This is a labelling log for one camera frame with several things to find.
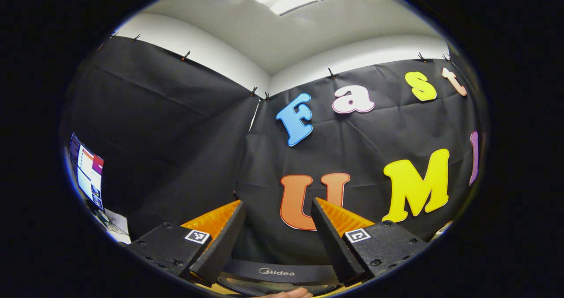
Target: computer monitor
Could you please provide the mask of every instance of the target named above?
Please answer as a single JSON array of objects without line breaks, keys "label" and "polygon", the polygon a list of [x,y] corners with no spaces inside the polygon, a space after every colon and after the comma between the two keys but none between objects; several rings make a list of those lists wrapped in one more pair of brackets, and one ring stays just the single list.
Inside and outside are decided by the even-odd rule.
[{"label": "computer monitor", "polygon": [[76,170],[78,186],[98,208],[104,210],[101,195],[104,160],[88,149],[75,133],[70,138],[69,155]]}]

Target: yellow letter m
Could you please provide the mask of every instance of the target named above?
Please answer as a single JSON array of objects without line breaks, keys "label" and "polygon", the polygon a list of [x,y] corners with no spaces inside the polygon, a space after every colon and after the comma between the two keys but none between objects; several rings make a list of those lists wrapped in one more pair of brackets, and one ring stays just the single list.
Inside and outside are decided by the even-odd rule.
[{"label": "yellow letter m", "polygon": [[447,185],[449,183],[449,151],[439,149],[431,155],[425,179],[417,172],[409,160],[398,160],[384,168],[384,174],[391,178],[390,212],[382,220],[401,222],[407,218],[405,200],[409,203],[413,216],[423,210],[425,201],[431,198],[425,212],[429,213],[447,204]]}]

